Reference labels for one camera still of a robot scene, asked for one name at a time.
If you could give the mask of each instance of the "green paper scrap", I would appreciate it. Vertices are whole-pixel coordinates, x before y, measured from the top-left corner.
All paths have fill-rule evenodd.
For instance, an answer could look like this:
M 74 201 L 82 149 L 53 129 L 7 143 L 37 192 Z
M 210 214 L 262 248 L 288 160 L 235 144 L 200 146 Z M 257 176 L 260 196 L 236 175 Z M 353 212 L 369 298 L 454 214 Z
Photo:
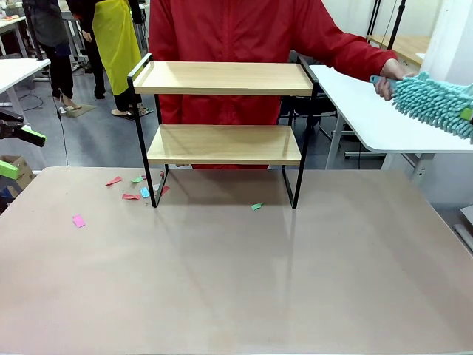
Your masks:
M 473 109 L 468 107 L 464 109 L 460 114 L 460 118 L 466 121 L 471 121 L 473 119 Z
M 140 183 L 143 181 L 143 176 L 137 177 L 136 179 L 132 180 L 133 183 Z
M 261 209 L 265 204 L 263 202 L 261 203 L 257 203 L 256 205 L 252 205 L 251 209 L 253 209 L 254 211 L 258 210 L 258 209 Z

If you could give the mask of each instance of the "yellow apron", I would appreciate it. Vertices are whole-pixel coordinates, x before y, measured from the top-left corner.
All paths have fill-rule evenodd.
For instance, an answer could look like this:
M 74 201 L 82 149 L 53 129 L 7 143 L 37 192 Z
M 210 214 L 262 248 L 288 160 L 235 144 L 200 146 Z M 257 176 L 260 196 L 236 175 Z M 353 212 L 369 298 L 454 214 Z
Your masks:
M 126 76 L 141 60 L 128 1 L 99 1 L 92 29 L 113 95 L 119 95 L 128 89 Z

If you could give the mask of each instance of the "gray floor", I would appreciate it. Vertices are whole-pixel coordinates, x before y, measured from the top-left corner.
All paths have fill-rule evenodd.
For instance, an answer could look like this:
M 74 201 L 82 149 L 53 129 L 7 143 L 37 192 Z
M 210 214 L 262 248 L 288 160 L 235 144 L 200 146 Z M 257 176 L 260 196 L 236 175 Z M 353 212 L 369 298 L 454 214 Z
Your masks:
M 83 70 L 75 72 L 74 77 L 74 101 L 80 104 L 96 106 L 94 110 L 80 116 L 79 118 L 63 117 L 64 134 L 66 138 L 67 154 L 70 166 L 123 166 L 140 167 L 142 160 L 140 147 L 137 139 L 135 123 L 110 115 L 110 110 L 115 108 L 115 103 L 107 85 L 105 100 L 96 100 L 93 96 L 94 79 L 92 74 L 85 74 Z M 26 87 L 17 88 L 19 97 L 28 94 Z M 65 166 L 64 143 L 61 125 L 55 114 L 55 106 L 50 94 L 50 84 L 47 82 L 35 82 L 32 91 L 43 100 L 43 105 L 37 109 L 25 112 L 27 120 L 34 130 L 48 137 L 45 147 L 42 149 L 48 166 Z M 0 102 L 5 101 L 6 96 L 0 97 Z M 143 96 L 145 106 L 154 109 L 152 96 Z M 38 106 L 41 103 L 37 98 L 26 96 L 21 99 L 23 109 Z M 152 113 L 142 119 L 143 131 L 146 144 L 149 145 L 157 129 L 156 114 Z M 304 119 L 296 120 L 295 133 L 299 144 L 302 145 L 304 132 Z M 334 128 L 331 118 L 324 118 L 322 126 L 327 132 Z M 31 148 L 26 146 L 21 149 L 18 144 L 13 147 L 13 142 L 8 139 L 0 141 L 0 154 L 22 154 L 26 156 L 32 168 L 37 169 L 31 155 Z M 321 133 L 315 135 L 310 143 L 307 156 L 308 169 L 323 169 L 327 161 L 330 142 Z M 358 169 L 358 159 L 345 160 L 342 152 L 345 150 L 358 151 L 359 143 L 342 141 L 341 150 L 336 159 L 336 169 Z M 381 160 L 361 159 L 361 169 L 379 169 Z

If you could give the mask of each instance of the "paper scrap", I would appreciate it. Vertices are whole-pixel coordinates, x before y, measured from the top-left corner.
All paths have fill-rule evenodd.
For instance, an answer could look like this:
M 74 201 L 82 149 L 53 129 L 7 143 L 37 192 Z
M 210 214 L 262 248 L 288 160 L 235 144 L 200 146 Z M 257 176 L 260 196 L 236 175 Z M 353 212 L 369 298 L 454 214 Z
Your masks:
M 136 179 L 132 180 L 133 183 L 140 183 L 143 181 L 143 176 L 137 177 Z
M 139 200 L 141 199 L 140 195 L 128 195 L 128 194 L 123 194 L 121 196 L 123 200 Z
M 140 189 L 140 192 L 141 192 L 141 196 L 142 196 L 143 198 L 149 197 L 149 190 L 148 190 L 147 187 L 142 187 L 142 188 Z
M 169 186 L 163 186 L 163 189 L 161 190 L 161 196 L 163 196 L 169 189 Z
M 261 209 L 265 204 L 263 202 L 261 203 L 257 203 L 255 205 L 252 205 L 251 209 L 253 209 L 254 211 L 256 211 L 257 209 Z
M 82 228 L 86 225 L 86 223 L 84 222 L 80 214 L 77 214 L 74 217 L 72 217 L 72 222 L 74 222 L 77 228 Z
M 107 183 L 105 186 L 111 186 L 113 185 L 114 183 L 119 183 L 121 181 L 121 177 L 117 176 L 115 179 L 113 179 L 112 181 L 110 181 L 109 183 Z

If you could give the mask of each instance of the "cleaning brush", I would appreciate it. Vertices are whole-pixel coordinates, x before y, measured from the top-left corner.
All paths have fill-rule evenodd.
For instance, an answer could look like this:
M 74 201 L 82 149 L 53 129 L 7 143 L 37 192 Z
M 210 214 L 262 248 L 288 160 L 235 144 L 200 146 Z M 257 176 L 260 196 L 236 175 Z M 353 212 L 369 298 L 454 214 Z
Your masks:
M 376 84 L 380 79 L 373 75 L 370 82 Z M 388 80 L 394 90 L 392 105 L 400 113 L 473 143 L 473 84 L 435 81 L 427 72 L 401 81 Z

